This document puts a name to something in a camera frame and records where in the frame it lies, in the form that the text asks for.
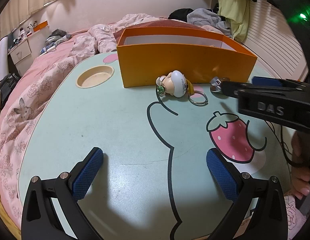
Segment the light green hanging garment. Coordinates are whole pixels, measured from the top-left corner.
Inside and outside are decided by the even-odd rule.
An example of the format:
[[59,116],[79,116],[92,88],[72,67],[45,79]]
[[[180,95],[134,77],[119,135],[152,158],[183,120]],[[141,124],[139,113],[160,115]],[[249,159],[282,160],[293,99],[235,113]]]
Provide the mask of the light green hanging garment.
[[243,42],[249,26],[249,0],[218,0],[218,14],[230,23],[232,39]]

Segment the small silver metal item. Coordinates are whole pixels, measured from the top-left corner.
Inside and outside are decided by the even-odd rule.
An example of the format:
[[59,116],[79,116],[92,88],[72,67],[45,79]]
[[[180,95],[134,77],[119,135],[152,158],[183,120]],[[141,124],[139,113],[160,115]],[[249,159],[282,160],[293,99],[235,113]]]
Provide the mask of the small silver metal item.
[[230,81],[229,78],[227,77],[223,77],[223,78],[218,78],[218,77],[214,77],[211,81],[210,81],[210,91],[212,93],[219,93],[221,92],[221,85],[224,81]]

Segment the grey clothes pile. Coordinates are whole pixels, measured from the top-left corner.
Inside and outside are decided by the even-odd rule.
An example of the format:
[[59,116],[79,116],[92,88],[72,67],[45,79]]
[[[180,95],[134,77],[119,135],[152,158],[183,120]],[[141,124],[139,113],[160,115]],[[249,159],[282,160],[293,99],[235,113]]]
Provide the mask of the grey clothes pile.
[[209,25],[222,32],[227,37],[231,37],[231,26],[224,18],[209,9],[198,8],[189,13],[186,17],[189,24],[196,26]]

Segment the pink floral quilt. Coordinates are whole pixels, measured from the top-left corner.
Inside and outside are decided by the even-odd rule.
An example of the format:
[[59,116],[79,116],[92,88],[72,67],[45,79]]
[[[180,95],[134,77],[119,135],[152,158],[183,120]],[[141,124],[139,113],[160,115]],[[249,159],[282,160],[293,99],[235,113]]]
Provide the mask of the pink floral quilt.
[[97,53],[114,51],[115,33],[157,20],[148,14],[127,14],[118,22],[76,31],[55,51],[37,57],[19,80],[0,113],[0,196],[16,227],[20,227],[22,217],[17,189],[20,166],[32,132],[51,96],[81,61]]

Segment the orange cardboard box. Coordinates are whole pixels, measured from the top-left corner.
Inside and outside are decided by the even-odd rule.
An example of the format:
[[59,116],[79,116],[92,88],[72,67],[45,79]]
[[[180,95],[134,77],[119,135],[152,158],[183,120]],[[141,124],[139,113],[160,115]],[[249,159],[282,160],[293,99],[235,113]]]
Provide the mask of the orange cardboard box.
[[191,83],[209,83],[216,76],[246,82],[257,61],[231,38],[203,29],[127,28],[116,49],[125,88],[152,86],[174,70]]

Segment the black clothes on bed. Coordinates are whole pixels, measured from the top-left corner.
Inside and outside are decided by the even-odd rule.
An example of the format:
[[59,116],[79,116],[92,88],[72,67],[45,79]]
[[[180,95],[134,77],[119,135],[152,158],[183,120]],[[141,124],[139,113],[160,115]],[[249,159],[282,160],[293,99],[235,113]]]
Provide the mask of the black clothes on bed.
[[191,8],[181,8],[173,11],[169,16],[169,20],[179,20],[183,22],[187,22],[187,16],[193,12],[193,9]]

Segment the white figurine keychain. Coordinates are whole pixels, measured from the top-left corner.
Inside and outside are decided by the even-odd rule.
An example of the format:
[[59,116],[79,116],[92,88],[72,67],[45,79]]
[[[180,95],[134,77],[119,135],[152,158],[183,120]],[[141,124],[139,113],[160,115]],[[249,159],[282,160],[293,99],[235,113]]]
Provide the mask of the white figurine keychain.
[[[156,92],[160,97],[169,94],[175,98],[182,98],[186,94],[188,100],[195,106],[206,106],[208,104],[207,96],[202,91],[195,90],[194,85],[178,70],[157,77]],[[194,101],[191,97],[195,94],[203,96],[204,101]]]

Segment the white bedside drawer cabinet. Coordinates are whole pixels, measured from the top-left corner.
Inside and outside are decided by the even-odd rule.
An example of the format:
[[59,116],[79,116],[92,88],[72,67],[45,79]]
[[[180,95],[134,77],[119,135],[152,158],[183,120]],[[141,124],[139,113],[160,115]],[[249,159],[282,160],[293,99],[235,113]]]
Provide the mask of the white bedside drawer cabinet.
[[28,60],[30,62],[34,61],[27,39],[19,42],[19,44],[14,46],[8,54],[11,56],[12,62],[15,65],[21,63],[23,60]]

